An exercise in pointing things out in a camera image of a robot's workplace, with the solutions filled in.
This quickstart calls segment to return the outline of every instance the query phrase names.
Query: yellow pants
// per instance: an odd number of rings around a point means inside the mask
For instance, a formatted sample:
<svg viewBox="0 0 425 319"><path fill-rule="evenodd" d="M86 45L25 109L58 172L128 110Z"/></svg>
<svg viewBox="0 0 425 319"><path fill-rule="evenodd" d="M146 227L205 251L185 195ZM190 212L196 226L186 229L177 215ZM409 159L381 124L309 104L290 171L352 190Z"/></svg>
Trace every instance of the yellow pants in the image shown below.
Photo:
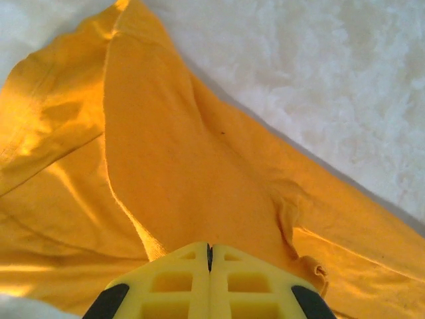
<svg viewBox="0 0 425 319"><path fill-rule="evenodd" d="M3 292L82 314L207 241L305 278L340 318L425 313L425 240L221 102L138 0L20 62L0 103Z"/></svg>

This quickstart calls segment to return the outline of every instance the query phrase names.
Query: yellow plastic object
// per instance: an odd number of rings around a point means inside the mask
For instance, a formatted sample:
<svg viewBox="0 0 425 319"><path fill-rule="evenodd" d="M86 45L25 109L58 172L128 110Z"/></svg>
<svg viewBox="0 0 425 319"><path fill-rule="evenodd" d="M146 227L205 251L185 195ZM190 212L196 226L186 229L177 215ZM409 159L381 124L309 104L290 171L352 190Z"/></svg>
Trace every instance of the yellow plastic object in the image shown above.
<svg viewBox="0 0 425 319"><path fill-rule="evenodd" d="M320 307L318 316L306 315L295 286L316 295L317 304L316 290L299 277L232 247L193 243L109 283L104 292L124 293L101 294L84 319L334 318L322 299L325 315Z"/></svg>

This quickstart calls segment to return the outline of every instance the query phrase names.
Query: white shag rug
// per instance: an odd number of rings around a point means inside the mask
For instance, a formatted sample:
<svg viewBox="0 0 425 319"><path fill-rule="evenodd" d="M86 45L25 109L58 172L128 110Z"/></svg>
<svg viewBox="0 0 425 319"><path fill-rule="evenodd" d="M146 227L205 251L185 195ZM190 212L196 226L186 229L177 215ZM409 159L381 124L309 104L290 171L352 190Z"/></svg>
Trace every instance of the white shag rug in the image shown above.
<svg viewBox="0 0 425 319"><path fill-rule="evenodd" d="M16 62L113 2L0 0L0 85ZM145 2L219 95L382 197L411 226L425 225L423 0ZM38 318L21 306L5 312L10 298L1 303L1 318Z"/></svg>

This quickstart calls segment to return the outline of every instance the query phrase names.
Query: seam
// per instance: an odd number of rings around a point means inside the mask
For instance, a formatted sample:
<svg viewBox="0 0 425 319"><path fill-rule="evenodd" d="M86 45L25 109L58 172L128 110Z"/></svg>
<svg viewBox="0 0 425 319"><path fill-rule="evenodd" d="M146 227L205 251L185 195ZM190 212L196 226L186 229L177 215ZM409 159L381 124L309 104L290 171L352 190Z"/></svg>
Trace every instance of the seam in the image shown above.
<svg viewBox="0 0 425 319"><path fill-rule="evenodd" d="M145 260L145 259L140 259L140 258L118 257L118 256L114 256L114 255L100 253L100 252L95 251L93 249L89 249L89 248L85 248L85 247L80 247L80 246L76 246L76 245L71 245L71 244L68 244L68 243L64 243L63 241L59 241L58 239L54 239L52 237L49 237L49 236L47 236L45 234L42 234L42 233L40 233L40 232L38 232L38 231L30 228L26 224L20 222L16 217L14 217L14 216L12 216L12 215L10 215L8 213L4 213L4 214L9 219L11 219L16 224L18 224L18 226L20 226L20 228L22 228L22 229L24 229L26 231L29 231L30 233L32 233L32 234L34 234L34 235L36 235L36 236L38 236L38 237L40 237L40 238L42 238L44 240L51 241L51 242L53 242L53 243L55 243L57 245L60 245L60 246L68 247L68 248L71 248L71 249L76 249L76 250L79 250L79 251L83 251L85 253L92 253L92 254L95 254L95 255L98 255L98 256L110 257L110 258L114 258L114 259L123 259L123 260L129 260L129 261L144 261Z"/></svg>
<svg viewBox="0 0 425 319"><path fill-rule="evenodd" d="M328 243L328 244L330 244L330 245L333 245L333 246L339 247L340 249L343 249L344 251L348 251L348 252L350 252L351 254L353 254L353 255L355 255L355 256L357 256L357 257L359 257L359 258L362 258L362 259L364 259L364 260L366 260L366 261L369 261L370 263L373 263L373 264L375 264L375 265L379 265L379 266L381 266L381 267L383 267L383 268L385 268L385 269L387 269L387 270L389 270L389 271L391 271L391 272L395 272L396 274L399 274L400 276L404 276L404 277L406 277L406 278L409 278L409 279L412 279L412 280L416 280L416 281L418 281L418 282L421 282L421 283L424 283L424 284L425 284L425 280L423 280L423 279L415 278L415 277L409 276L409 275L404 274L404 273L402 273L402 272L400 272L400 271L394 270L394 269L390 268L389 266L386 266L386 265L380 264L380 263L378 263L377 261L374 261L373 259L369 259L369 258L367 258L367 257L365 257L365 256L363 256L363 255L359 255L358 253L356 253L356 252L354 252L354 251L352 251L352 250L350 250L350 249L347 249L347 248L346 248L346 247L344 247L344 246L341 246L341 245L335 244L335 243L334 243L334 242L332 242L332 241L329 241L329 240L327 240L327 239L324 239L323 237L320 237L319 235L317 235L317 234L315 234L315 233L313 233L313 232L311 232L311 231L309 231L309 230L307 230L307 229L305 229L305 228L303 228L303 227L297 227L297 230L301 231L302 233L305 233L306 235L309 235L309 236L315 237L316 239L319 239L319 240L321 240L321 241L324 241L324 242L326 242L326 243Z"/></svg>
<svg viewBox="0 0 425 319"><path fill-rule="evenodd" d="M10 189L6 190L6 192L4 192L3 194L0 194L0 198L2 198L2 196L10 193L11 191L15 190L16 188L18 188L19 186L25 184L28 180L30 180L31 178L33 178L35 175L37 175L38 173L40 173L42 170L48 168L49 166L51 166L52 164L54 164L55 162L57 162L58 160L61 160L62 158L70 155L71 153L78 151L80 148L86 146L87 144L93 142L96 138L99 138L100 136L103 135L103 132L95 135L93 138L90 138L87 142L84 142L83 144L75 147L75 148L70 148L69 150L66 150L65 152L63 152L62 154L60 154L57 158L54 158L50 163L47 163L45 166L43 166L42 168L40 168L38 171L36 171L34 174L28 176L27 178L25 178L24 180L22 180L21 182L19 182L18 184L16 184L15 186L12 186Z"/></svg>

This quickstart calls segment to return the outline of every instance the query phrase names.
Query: yellow fabric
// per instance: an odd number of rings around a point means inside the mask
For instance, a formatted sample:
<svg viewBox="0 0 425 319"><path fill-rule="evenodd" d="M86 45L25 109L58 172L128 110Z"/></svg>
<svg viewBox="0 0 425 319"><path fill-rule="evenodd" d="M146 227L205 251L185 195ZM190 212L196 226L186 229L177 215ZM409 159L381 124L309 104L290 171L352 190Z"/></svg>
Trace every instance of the yellow fabric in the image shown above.
<svg viewBox="0 0 425 319"><path fill-rule="evenodd" d="M82 314L208 241L327 290L340 318L425 313L425 240L215 97L138 0L20 62L0 103L3 292Z"/></svg>

